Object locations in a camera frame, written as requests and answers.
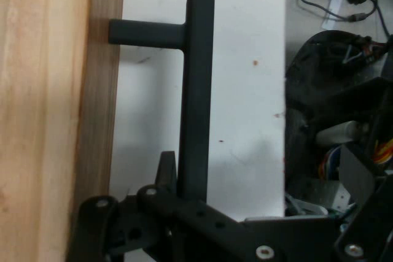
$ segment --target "wooden board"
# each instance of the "wooden board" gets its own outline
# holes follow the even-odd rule
[[[64,261],[72,208],[107,191],[119,56],[107,20],[121,9],[0,0],[0,261]]]

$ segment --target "black cable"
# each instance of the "black cable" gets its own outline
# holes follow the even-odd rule
[[[379,19],[381,20],[383,31],[385,32],[386,37],[389,38],[390,33],[389,33],[389,30],[386,27],[385,20],[383,18],[382,11],[381,11],[381,8],[379,7],[378,3],[376,5],[376,11],[378,12]]]
[[[329,9],[326,9],[323,6],[320,6],[319,4],[307,1],[307,0],[301,0],[303,1],[305,4],[308,4],[309,6],[314,6],[314,7],[318,7],[319,9],[322,9],[324,12],[328,13],[329,15],[333,15],[336,18],[339,18],[340,20],[343,21],[348,21],[348,22],[354,22],[354,21],[362,21],[365,20],[367,17],[369,17],[370,15],[372,15],[376,9],[378,9],[378,1],[377,0],[370,0],[374,6],[373,9],[369,12],[369,13],[355,13],[353,15],[350,15],[348,17],[343,17],[342,15],[337,15],[331,11],[329,11]]]

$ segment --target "white panel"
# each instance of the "white panel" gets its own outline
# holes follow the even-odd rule
[[[183,23],[185,2],[124,0],[123,19]],[[284,4],[216,0],[208,204],[236,220],[284,212]],[[178,50],[121,49],[111,172],[119,199],[154,182],[161,151],[178,154],[182,63]]]

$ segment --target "bolt head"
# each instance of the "bolt head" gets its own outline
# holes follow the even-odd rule
[[[108,206],[109,202],[106,199],[100,199],[98,202],[96,202],[96,207],[98,208],[103,208]]]
[[[155,188],[148,188],[146,190],[146,195],[148,195],[148,196],[153,196],[155,194],[157,194],[157,190]]]
[[[354,258],[363,257],[363,254],[364,254],[363,248],[359,245],[356,245],[356,244],[346,245],[344,248],[344,251],[348,256],[351,256]]]
[[[255,254],[257,255],[257,258],[262,261],[274,258],[274,250],[268,245],[261,245],[260,247],[257,247]]]

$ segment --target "black t-handle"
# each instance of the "black t-handle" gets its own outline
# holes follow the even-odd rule
[[[206,201],[214,0],[187,0],[183,25],[111,20],[109,43],[184,52],[177,193]]]

